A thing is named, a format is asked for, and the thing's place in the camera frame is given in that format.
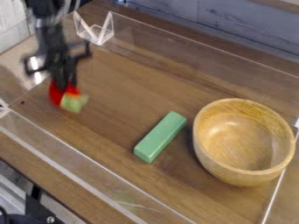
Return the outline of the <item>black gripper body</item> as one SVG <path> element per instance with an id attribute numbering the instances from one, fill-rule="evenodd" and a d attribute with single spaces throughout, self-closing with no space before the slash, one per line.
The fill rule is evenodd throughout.
<path id="1" fill-rule="evenodd" d="M 49 71 L 50 65 L 60 60 L 76 62 L 90 56 L 89 42 L 68 42 L 61 22 L 36 20 L 33 23 L 37 50 L 22 56 L 22 68 L 26 74 Z"/>

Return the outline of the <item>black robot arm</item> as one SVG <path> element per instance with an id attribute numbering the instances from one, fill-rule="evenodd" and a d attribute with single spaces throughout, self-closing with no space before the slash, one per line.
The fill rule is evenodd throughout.
<path id="1" fill-rule="evenodd" d="M 90 56 L 89 42 L 66 42 L 61 24 L 65 0 L 25 0 L 32 11 L 37 50 L 21 57 L 26 76 L 48 72 L 60 91 L 77 86 L 76 65 Z"/>

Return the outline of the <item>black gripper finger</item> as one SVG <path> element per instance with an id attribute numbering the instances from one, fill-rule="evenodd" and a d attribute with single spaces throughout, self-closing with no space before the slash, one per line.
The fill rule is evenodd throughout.
<path id="1" fill-rule="evenodd" d="M 58 62 L 53 63 L 49 68 L 50 77 L 60 91 L 64 91 L 66 87 L 66 81 L 64 76 L 64 65 L 65 61 L 60 60 Z"/>
<path id="2" fill-rule="evenodd" d="M 77 85 L 77 70 L 76 70 L 77 62 L 73 58 L 68 58 L 64 65 L 64 76 L 65 81 L 72 86 Z"/>

